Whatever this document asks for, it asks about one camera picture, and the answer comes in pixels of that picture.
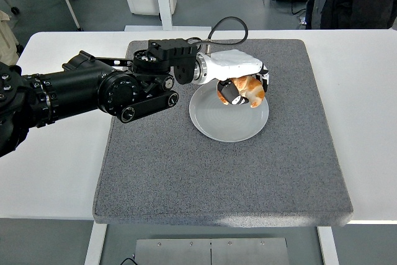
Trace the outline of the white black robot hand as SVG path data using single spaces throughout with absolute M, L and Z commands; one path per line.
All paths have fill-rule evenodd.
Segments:
M 198 53 L 193 83 L 216 80 L 216 93 L 223 104 L 258 107 L 269 85 L 269 70 L 261 60 L 239 50 L 206 55 Z

